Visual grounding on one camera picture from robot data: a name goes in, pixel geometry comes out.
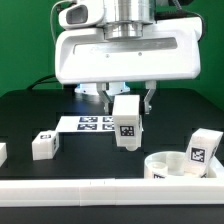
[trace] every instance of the black tabletop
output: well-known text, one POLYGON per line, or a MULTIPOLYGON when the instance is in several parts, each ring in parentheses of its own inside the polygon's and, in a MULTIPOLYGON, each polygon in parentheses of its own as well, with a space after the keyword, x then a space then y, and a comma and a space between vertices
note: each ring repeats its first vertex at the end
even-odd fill
MULTIPOLYGON (((53 160, 33 161, 31 142, 40 131, 54 130, 63 115, 104 115, 103 104, 62 90, 9 92, 0 98, 0 142, 7 143, 8 154, 0 179, 142 178, 147 155, 185 151, 198 128, 224 130, 224 112, 192 90, 157 90, 152 108, 143 116, 142 147, 135 152, 118 148, 113 132, 67 133, 60 134, 53 160)), ((216 157, 224 161, 224 140, 216 157)), ((4 223, 223 223, 224 206, 1 208, 0 217, 4 223)))

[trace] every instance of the white cube with marker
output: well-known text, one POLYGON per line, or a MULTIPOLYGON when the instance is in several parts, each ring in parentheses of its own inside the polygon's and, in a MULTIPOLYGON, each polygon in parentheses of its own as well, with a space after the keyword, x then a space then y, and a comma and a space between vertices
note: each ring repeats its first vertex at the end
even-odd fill
POLYGON ((6 143, 0 143, 0 167, 7 159, 6 143))
POLYGON ((52 159, 58 148, 58 132, 42 131, 32 142, 33 160, 52 159))
POLYGON ((139 95, 117 95, 114 100, 113 121, 118 147, 134 151, 141 146, 142 119, 139 115, 139 95))
POLYGON ((202 128, 193 133, 184 159, 184 171, 205 177, 222 135, 223 132, 202 128))

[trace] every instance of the cable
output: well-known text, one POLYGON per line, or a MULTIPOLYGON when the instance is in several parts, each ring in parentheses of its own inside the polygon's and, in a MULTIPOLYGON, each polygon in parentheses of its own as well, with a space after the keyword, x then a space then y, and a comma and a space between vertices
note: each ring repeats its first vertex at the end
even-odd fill
POLYGON ((176 6, 177 11, 176 12, 171 11, 171 12, 157 13, 156 19, 160 20, 160 19, 172 19, 172 18, 185 18, 189 15, 199 17, 201 19, 201 23, 202 23, 202 34, 198 41, 202 40, 206 33, 206 23, 205 23, 204 18, 198 13, 184 10, 178 0, 172 0, 172 2, 176 6))
POLYGON ((195 12, 189 12, 189 11, 186 11, 186 10, 183 10, 183 12, 187 13, 187 15, 190 15, 190 16, 196 16, 196 17, 199 17, 201 19, 201 23, 202 23, 202 32, 201 32, 201 37, 200 39, 198 40, 198 42, 200 40, 203 39, 203 37, 205 36, 205 33, 206 33, 206 23, 205 23, 205 20, 204 18, 198 14, 198 13, 195 13, 195 12))
POLYGON ((182 6, 178 0, 172 0, 173 4, 176 6, 177 10, 182 10, 182 6))
POLYGON ((47 82, 43 82, 44 80, 51 79, 51 78, 55 78, 55 75, 48 75, 48 76, 45 76, 45 77, 43 77, 43 78, 38 79, 36 82, 34 82, 34 83, 31 84, 30 86, 28 86, 28 87, 26 88, 26 90, 29 90, 29 91, 30 91, 30 90, 32 90, 36 85, 58 82, 58 81, 47 81, 47 82))
POLYGON ((53 41, 54 41, 54 45, 56 44, 56 36, 55 36, 55 33, 54 33, 54 25, 53 25, 53 16, 54 16, 54 10, 55 8, 62 4, 62 3, 66 3, 66 2, 74 2, 75 0, 64 0, 64 1, 59 1, 59 2, 56 2, 53 7, 51 8, 51 15, 50 15, 50 26, 51 26, 51 35, 52 35, 52 38, 53 38, 53 41))

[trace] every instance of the marker sheet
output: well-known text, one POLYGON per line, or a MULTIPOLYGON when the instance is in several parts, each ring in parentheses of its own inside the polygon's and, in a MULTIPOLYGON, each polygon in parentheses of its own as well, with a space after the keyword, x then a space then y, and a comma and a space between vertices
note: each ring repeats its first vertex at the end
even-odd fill
POLYGON ((57 132, 108 132, 114 131, 112 116, 62 116, 57 132))

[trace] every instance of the green background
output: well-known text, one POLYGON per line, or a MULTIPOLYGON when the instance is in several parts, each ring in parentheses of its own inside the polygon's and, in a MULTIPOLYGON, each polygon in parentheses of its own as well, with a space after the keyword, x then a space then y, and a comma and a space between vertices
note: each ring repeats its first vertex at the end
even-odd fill
MULTIPOLYGON (((0 96, 10 90, 25 89, 38 78, 54 73, 49 15, 55 2, 1 0, 0 96)), ((195 0, 186 8, 201 14, 207 24, 206 36, 199 43, 201 74, 195 80, 159 82, 158 87, 194 89, 224 110, 223 0, 195 0)), ((47 88, 61 86, 51 84, 47 88)))

